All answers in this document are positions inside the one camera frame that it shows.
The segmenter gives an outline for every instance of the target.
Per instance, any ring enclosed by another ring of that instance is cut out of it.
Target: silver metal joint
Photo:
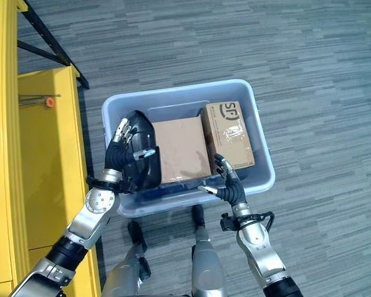
[[[240,203],[232,207],[232,213],[235,217],[242,217],[244,215],[253,214],[248,203]]]
[[[122,173],[114,169],[103,169],[101,179],[111,183],[119,183],[123,180]]]

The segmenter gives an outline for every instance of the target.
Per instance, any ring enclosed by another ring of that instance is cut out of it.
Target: yellow metal frame
[[[17,104],[17,9],[0,0],[0,287],[28,271]]]
[[[71,218],[80,210],[87,190],[85,159],[82,131],[78,106],[78,94],[75,78],[78,72],[74,67],[62,67],[47,71],[20,75],[17,79],[17,10],[27,9],[22,0],[0,0],[0,297],[7,296],[29,271],[41,255],[46,253],[61,234],[55,228],[45,230],[47,246],[39,245],[36,240],[36,228],[30,227],[31,209],[25,209],[25,203],[35,197],[30,196],[28,179],[22,176],[28,168],[38,169],[35,163],[24,163],[27,158],[25,148],[28,145],[27,131],[30,122],[25,116],[39,117],[42,106],[29,107],[28,111],[19,111],[18,90],[31,92],[36,85],[45,86],[48,92],[58,90],[64,95],[63,101],[57,101],[55,121],[45,123],[53,125],[59,131],[57,150],[58,162],[63,169],[61,231]],[[96,252],[91,250],[77,269],[73,284],[65,289],[68,296],[99,296],[100,281],[96,263]]]

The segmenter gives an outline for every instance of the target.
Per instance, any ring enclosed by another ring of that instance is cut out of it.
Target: yellow shelf
[[[22,2],[0,0],[0,296],[7,296],[60,237],[87,190],[79,74],[70,66],[17,79],[17,5]],[[19,109],[18,94],[31,93],[62,97],[51,109]],[[94,249],[64,291],[100,295]]]
[[[60,94],[55,107],[19,109],[22,176],[31,262],[43,256],[80,211],[88,189],[74,67],[18,76],[19,95]],[[96,252],[80,264],[68,296],[99,296]]]

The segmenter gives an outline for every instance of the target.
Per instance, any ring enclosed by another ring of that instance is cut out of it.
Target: sf express box
[[[254,156],[238,101],[207,104],[201,112],[211,172],[214,156],[224,156],[234,169],[254,165]]]

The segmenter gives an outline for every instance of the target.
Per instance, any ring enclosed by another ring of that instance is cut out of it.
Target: gray carpet
[[[30,0],[89,80],[81,96],[88,169],[104,158],[100,108],[111,95],[245,79],[276,170],[266,193],[271,242],[305,296],[371,296],[371,0]],[[20,16],[19,38],[42,40]],[[19,50],[20,72],[57,66]],[[224,203],[207,228],[231,296],[263,296]],[[190,209],[139,218],[152,277],[141,293],[190,293]],[[102,236],[102,281],[130,246],[127,219]]]

